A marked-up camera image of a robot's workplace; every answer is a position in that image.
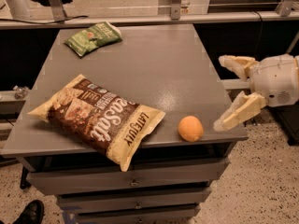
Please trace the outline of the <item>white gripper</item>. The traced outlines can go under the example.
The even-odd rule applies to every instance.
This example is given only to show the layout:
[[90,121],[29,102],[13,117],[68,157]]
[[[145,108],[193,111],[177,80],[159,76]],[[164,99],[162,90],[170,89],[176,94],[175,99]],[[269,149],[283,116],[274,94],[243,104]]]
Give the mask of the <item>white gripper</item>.
[[298,56],[268,57],[257,62],[253,57],[222,55],[220,65],[241,80],[249,78],[252,94],[240,92],[231,106],[214,122],[216,132],[225,132],[254,118],[265,106],[294,105],[299,101]]

